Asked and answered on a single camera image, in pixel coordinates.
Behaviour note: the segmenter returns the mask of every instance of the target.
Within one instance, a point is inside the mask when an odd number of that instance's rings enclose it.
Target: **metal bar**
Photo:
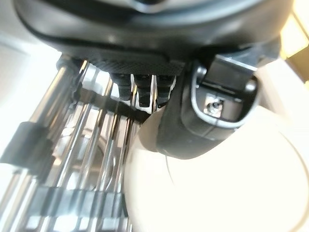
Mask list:
[[[156,89],[156,76],[153,76],[153,94],[152,94],[152,105],[151,105],[151,113],[157,111],[156,98],[157,98],[157,89]]]
[[[114,114],[113,120],[112,120],[112,128],[111,128],[110,136],[108,138],[108,142],[107,142],[106,149],[105,149],[104,156],[103,156],[101,169],[100,169],[100,172],[99,172],[99,175],[98,175],[98,181],[97,181],[97,186],[96,186],[97,191],[104,191],[105,190],[104,188],[105,188],[105,185],[106,185],[106,168],[107,168],[107,165],[108,165],[108,161],[111,157],[112,147],[113,147],[114,141],[115,141],[116,136],[117,136],[119,122],[120,122],[120,116],[118,114]],[[102,225],[101,219],[99,220],[99,218],[91,218],[89,220],[86,231],[87,232],[95,232],[97,230],[97,228],[100,227],[101,225]]]
[[[62,111],[60,106],[63,102],[63,96],[67,94],[68,89],[72,90],[72,87],[76,87],[84,79],[88,67],[89,62],[84,61],[77,77],[74,76],[74,72],[70,68],[61,67],[31,116],[30,121],[50,127],[54,117],[59,111]]]
[[[137,86],[133,84],[132,98],[130,101],[131,106],[135,106],[136,98],[137,98]],[[132,118],[128,118],[126,120],[125,137],[124,137],[124,142],[123,142],[121,152],[120,152],[119,163],[117,166],[117,175],[116,175],[116,180],[115,180],[115,184],[113,187],[113,191],[118,192],[118,193],[120,193],[122,190],[124,161],[126,160],[128,150],[129,150],[133,122],[134,122],[134,119]]]
[[[21,170],[19,173],[15,174],[15,177],[13,177],[6,196],[3,198],[7,203],[5,204],[5,208],[1,209],[0,231],[8,232],[14,222],[19,224],[19,221],[21,220],[20,216],[22,216],[19,213],[19,210],[23,200],[27,197],[27,192],[32,179],[33,177],[28,174],[27,170]]]
[[[106,86],[104,95],[110,97],[112,94],[112,79],[110,78],[108,81],[108,84]],[[101,132],[102,132],[102,128],[103,128],[103,123],[105,120],[105,116],[106,116],[107,112],[105,109],[100,109],[98,112],[98,116],[96,119],[96,124],[95,127],[93,129],[92,132],[92,136],[90,138],[89,143],[87,144],[87,148],[85,151],[85,155],[84,155],[84,159],[83,159],[83,163],[81,166],[81,169],[79,171],[78,174],[78,180],[76,183],[76,188],[77,189],[84,189],[86,187],[87,181],[88,181],[88,174],[91,168],[91,165],[93,163],[93,159],[95,157],[96,154],[96,150],[98,147],[98,140],[100,138]],[[79,229],[80,224],[81,224],[81,218],[78,218],[77,223],[76,223],[76,227],[75,229]]]
[[[101,166],[100,173],[99,173],[99,176],[98,176],[98,181],[97,181],[97,186],[96,186],[96,190],[98,190],[98,191],[104,191],[105,185],[107,184],[106,169],[107,169],[107,165],[109,163],[109,160],[112,157],[112,148],[113,148],[114,142],[115,142],[116,137],[117,137],[119,122],[120,122],[120,115],[115,113],[113,115],[112,129],[111,129],[111,132],[110,132],[110,136],[107,140],[106,149],[105,149],[103,161],[102,161],[102,166]]]
[[[93,79],[96,80],[98,73],[99,73],[99,70],[96,69]],[[78,141],[80,140],[82,136],[82,133],[83,133],[85,124],[87,122],[91,108],[92,108],[92,104],[83,105],[81,114],[77,120],[76,126],[71,135],[70,141],[63,152],[62,162],[59,166],[59,170],[56,174],[56,178],[53,182],[53,186],[63,187],[67,184],[70,178],[69,170],[74,160],[74,157],[72,154],[74,150],[76,149]],[[53,227],[55,226],[55,222],[56,222],[56,218],[51,218],[51,217],[41,218],[39,222],[39,226],[37,227],[37,231],[46,232],[46,231],[52,230]]]
[[[73,71],[67,67],[62,67],[31,116],[30,121],[49,127],[62,102],[61,97],[70,87],[72,80]]]
[[[10,229],[10,232],[18,232],[21,231],[21,228],[25,226],[25,223],[27,222],[26,213],[28,210],[28,207],[31,203],[31,200],[33,198],[33,195],[35,193],[35,190],[37,189],[37,181],[36,179],[32,179],[30,186],[25,194],[25,197],[19,207],[18,213],[14,219],[13,225]]]

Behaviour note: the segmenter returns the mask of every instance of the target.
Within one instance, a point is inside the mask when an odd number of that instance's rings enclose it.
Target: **white plastic surface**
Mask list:
[[[309,178],[281,119],[258,107],[210,152],[179,160],[155,152],[161,112],[141,127],[126,162],[135,232],[307,231]]]

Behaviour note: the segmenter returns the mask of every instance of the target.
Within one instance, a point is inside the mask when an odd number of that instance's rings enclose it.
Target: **black plastic bracket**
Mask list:
[[[261,61],[278,57],[279,44],[215,54],[207,67],[199,61],[188,64],[163,112],[157,150],[179,159],[195,158],[241,127],[259,100],[254,72]]]
[[[53,142],[47,139],[48,132],[38,123],[21,123],[4,150],[0,163],[29,169],[39,181],[44,181],[55,160],[52,156]]]

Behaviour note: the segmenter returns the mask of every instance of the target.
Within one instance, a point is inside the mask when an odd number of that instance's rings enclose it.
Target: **stainless steel rack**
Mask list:
[[[90,69],[94,74],[85,80]],[[60,58],[58,74],[0,160],[10,179],[0,200],[1,232],[132,231],[123,174],[142,121],[117,110],[112,94],[117,86],[111,79],[100,83],[101,73],[87,61]],[[121,107],[137,112],[137,87],[132,83],[131,99]],[[89,101],[81,100],[81,88]],[[94,95],[102,98],[100,106],[92,101]],[[152,113],[155,77],[151,98]],[[108,109],[107,99],[116,110]]]

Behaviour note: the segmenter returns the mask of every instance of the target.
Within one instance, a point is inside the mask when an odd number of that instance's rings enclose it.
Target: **black plastic housing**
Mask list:
[[[278,36],[292,0],[216,0],[143,14],[96,0],[14,0],[38,38],[110,73],[180,75],[203,48]]]

